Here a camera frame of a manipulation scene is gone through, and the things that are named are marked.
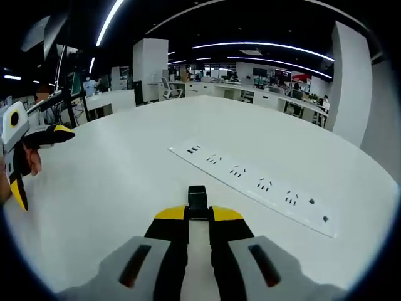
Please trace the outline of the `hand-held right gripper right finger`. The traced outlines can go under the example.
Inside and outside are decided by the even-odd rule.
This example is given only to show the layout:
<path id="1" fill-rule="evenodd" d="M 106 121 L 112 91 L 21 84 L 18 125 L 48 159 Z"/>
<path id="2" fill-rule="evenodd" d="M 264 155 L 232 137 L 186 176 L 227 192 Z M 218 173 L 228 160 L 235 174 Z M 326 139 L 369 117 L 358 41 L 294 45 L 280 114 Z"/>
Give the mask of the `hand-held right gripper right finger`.
<path id="1" fill-rule="evenodd" d="M 235 210 L 209 208 L 211 265 L 221 300 L 344 300 L 346 291 L 307 277 L 299 261 L 254 236 Z"/>

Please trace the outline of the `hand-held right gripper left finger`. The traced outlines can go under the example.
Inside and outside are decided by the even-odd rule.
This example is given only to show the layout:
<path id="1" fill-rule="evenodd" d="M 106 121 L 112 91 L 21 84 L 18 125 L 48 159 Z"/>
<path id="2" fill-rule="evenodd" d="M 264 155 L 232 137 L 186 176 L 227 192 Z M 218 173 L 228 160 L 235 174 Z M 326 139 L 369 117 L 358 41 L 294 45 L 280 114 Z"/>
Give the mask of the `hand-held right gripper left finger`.
<path id="1" fill-rule="evenodd" d="M 158 213 L 143 236 L 133 236 L 104 258 L 86 284 L 60 300 L 180 300 L 188 264 L 189 209 Z"/>

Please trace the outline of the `person's left hand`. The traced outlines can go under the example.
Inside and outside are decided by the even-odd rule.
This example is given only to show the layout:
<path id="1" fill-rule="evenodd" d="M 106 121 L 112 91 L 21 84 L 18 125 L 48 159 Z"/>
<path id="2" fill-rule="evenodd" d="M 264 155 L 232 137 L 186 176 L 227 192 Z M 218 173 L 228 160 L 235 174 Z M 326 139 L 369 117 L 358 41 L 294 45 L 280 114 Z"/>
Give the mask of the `person's left hand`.
<path id="1" fill-rule="evenodd" d="M 30 149 L 23 145 L 26 162 L 30 168 L 31 175 L 36 176 L 42 171 L 41 158 L 37 149 Z"/>

